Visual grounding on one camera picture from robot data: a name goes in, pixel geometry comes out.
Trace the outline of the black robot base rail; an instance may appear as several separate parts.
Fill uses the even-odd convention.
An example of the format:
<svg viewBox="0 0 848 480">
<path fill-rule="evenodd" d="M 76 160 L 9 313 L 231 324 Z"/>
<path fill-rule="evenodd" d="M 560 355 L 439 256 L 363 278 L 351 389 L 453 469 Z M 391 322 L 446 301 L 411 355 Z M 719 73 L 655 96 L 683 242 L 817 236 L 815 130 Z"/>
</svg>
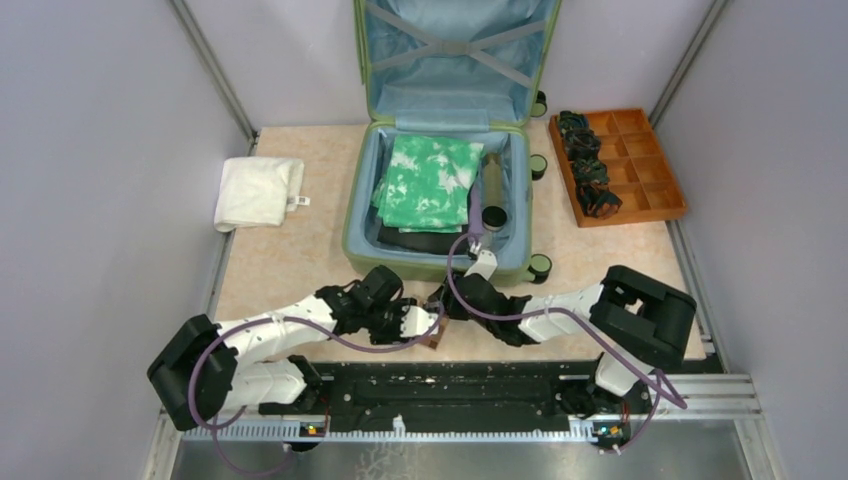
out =
<svg viewBox="0 0 848 480">
<path fill-rule="evenodd" d="M 595 362 L 316 363 L 300 399 L 262 404 L 263 416 L 314 415 L 332 433 L 566 431 L 579 420 L 631 418 L 650 409 L 637 384 L 624 398 L 593 386 Z"/>
</svg>

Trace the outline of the black garment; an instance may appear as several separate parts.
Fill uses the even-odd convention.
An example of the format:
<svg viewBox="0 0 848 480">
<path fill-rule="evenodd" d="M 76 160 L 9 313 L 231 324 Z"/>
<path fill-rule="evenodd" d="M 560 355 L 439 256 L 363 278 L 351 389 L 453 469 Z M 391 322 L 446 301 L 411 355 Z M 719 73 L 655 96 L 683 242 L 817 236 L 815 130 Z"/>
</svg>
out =
<svg viewBox="0 0 848 480">
<path fill-rule="evenodd" d="M 451 246 L 466 234 L 468 226 L 462 226 L 459 232 L 407 232 L 398 228 L 381 226 L 378 230 L 377 241 L 400 249 L 433 254 L 447 255 Z"/>
</svg>

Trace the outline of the eyeshadow palette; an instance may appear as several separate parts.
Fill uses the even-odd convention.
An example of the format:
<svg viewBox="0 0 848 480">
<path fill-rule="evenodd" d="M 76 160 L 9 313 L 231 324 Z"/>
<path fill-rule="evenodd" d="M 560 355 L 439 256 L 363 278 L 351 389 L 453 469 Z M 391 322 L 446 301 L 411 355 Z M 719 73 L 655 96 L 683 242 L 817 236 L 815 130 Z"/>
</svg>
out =
<svg viewBox="0 0 848 480">
<path fill-rule="evenodd" d="M 429 301 L 426 304 L 426 310 L 432 314 L 434 323 L 430 334 L 422 342 L 422 345 L 431 350 L 437 350 L 449 325 L 450 318 L 446 314 L 444 305 L 439 300 Z"/>
</svg>

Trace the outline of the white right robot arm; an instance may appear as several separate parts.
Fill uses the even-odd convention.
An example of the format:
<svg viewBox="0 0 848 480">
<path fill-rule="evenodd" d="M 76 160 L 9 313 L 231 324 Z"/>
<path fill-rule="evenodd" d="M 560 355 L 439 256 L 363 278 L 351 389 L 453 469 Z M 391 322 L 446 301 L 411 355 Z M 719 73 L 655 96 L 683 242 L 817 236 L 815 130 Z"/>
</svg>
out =
<svg viewBox="0 0 848 480">
<path fill-rule="evenodd" d="M 480 253 L 464 272 L 448 270 L 430 298 L 451 319 L 472 320 L 516 348 L 583 332 L 602 348 L 586 385 L 589 404 L 612 412 L 637 384 L 678 408 L 683 396 L 666 374 L 683 363 L 697 310 L 688 294 L 624 265 L 564 294 L 508 296 L 490 278 L 494 257 Z"/>
</svg>

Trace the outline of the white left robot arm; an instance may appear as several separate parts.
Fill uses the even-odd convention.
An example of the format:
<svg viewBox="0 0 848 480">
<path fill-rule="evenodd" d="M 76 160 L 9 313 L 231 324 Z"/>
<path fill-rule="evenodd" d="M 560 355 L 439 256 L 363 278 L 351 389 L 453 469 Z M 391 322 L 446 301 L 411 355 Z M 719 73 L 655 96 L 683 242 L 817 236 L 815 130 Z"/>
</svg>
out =
<svg viewBox="0 0 848 480">
<path fill-rule="evenodd" d="M 320 377 L 301 345 L 335 341 L 362 352 L 392 353 L 433 334 L 440 304 L 403 294 L 403 282 L 378 265 L 364 278 L 327 285 L 288 306 L 230 321 L 186 320 L 146 371 L 179 431 L 209 428 L 223 411 L 265 404 L 308 413 L 319 404 Z M 349 341 L 365 331 L 371 346 Z"/>
</svg>

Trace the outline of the purple garment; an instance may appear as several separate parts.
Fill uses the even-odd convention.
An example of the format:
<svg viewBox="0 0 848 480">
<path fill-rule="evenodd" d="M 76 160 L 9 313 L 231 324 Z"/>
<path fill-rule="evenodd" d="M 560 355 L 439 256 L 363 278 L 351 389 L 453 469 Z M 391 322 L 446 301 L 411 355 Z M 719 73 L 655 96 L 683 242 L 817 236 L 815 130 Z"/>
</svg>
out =
<svg viewBox="0 0 848 480">
<path fill-rule="evenodd" d="M 482 205 L 481 205 L 480 185 L 475 182 L 469 191 L 469 206 L 468 206 L 468 231 L 469 242 L 478 242 L 484 234 L 484 226 L 482 220 Z"/>
</svg>

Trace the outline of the green white patterned cloth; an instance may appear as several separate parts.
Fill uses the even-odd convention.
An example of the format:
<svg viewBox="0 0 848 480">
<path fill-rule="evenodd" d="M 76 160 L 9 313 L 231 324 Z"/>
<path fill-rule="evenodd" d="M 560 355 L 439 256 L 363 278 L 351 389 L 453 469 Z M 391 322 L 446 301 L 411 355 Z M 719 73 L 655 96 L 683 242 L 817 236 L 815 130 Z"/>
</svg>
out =
<svg viewBox="0 0 848 480">
<path fill-rule="evenodd" d="M 385 227 L 401 233 L 458 233 L 468 224 L 468 195 L 484 145 L 458 138 L 395 138 L 371 205 Z"/>
</svg>

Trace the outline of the gold cylindrical bottle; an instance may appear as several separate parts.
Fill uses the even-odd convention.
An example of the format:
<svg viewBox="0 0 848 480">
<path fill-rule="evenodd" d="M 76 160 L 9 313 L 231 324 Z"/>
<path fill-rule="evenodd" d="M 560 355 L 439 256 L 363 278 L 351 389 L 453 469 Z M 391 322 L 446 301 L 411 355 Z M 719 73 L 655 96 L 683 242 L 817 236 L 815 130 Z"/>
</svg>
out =
<svg viewBox="0 0 848 480">
<path fill-rule="evenodd" d="M 504 209 L 501 155 L 488 153 L 482 162 L 482 206 Z"/>
</svg>

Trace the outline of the black round jar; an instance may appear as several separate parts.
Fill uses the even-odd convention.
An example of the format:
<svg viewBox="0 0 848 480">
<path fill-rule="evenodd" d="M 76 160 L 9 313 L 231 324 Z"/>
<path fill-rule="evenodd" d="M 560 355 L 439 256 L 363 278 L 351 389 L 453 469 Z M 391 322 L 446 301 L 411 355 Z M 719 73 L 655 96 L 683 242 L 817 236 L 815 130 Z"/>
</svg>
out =
<svg viewBox="0 0 848 480">
<path fill-rule="evenodd" d="M 486 230 L 498 232 L 505 227 L 509 215 L 504 208 L 497 205 L 489 205 L 483 208 L 481 219 Z"/>
</svg>

